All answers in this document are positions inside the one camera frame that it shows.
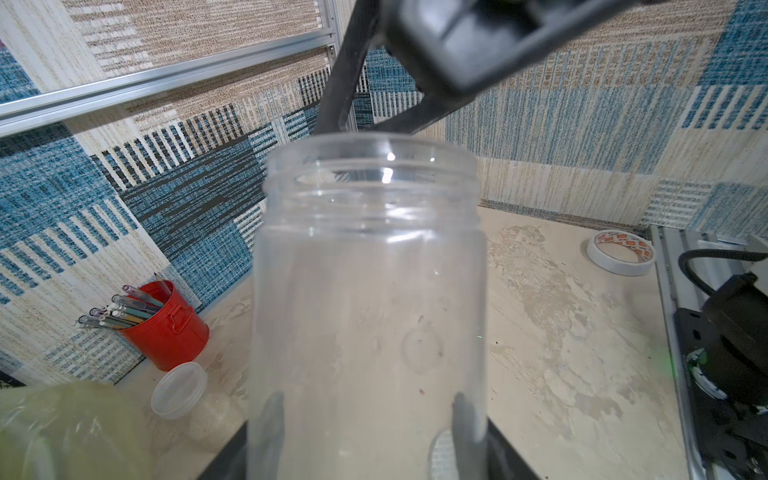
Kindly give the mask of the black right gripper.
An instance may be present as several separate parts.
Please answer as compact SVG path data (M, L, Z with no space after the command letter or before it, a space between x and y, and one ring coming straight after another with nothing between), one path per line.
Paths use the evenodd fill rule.
M357 1L323 91L313 134L347 130L379 6L384 44L416 86L430 95L376 123L374 130L414 135L634 5L615 0L383 1L381 6L379 1Z

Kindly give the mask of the small plastic jar with rice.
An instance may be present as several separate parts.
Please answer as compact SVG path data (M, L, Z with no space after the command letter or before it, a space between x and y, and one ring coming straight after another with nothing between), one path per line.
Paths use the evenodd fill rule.
M210 452L223 449L245 423L237 402L214 388L196 362L180 364L155 387L150 408L195 444Z

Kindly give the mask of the patterned white jar lid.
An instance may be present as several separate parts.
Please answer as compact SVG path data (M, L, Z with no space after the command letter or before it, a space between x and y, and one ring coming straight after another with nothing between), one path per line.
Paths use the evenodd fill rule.
M459 479L455 446L450 430L443 430L434 438L428 460L430 480Z

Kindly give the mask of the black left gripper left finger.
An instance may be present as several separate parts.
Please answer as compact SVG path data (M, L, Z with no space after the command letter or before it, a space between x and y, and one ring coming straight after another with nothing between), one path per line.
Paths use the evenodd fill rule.
M256 420L236 431L198 479L277 479L284 441L284 394L276 392Z

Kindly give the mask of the medium plastic jar with rice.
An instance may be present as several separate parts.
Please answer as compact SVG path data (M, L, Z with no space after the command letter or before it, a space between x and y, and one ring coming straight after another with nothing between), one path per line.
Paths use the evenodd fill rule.
M284 394L277 479L429 479L457 393L486 433L475 157L407 135L319 135L271 153L264 189L248 423Z

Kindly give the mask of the grey bin with yellow bag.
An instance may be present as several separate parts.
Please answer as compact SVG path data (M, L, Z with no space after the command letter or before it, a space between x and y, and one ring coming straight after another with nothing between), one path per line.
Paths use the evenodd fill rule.
M112 385L1 392L3 479L149 479L150 444L140 405Z

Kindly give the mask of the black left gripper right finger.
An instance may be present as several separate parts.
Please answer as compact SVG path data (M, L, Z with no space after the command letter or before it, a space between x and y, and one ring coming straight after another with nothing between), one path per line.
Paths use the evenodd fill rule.
M480 440L475 438L478 425L474 405L463 393L457 393L452 402L451 435L461 480L540 479L489 418Z

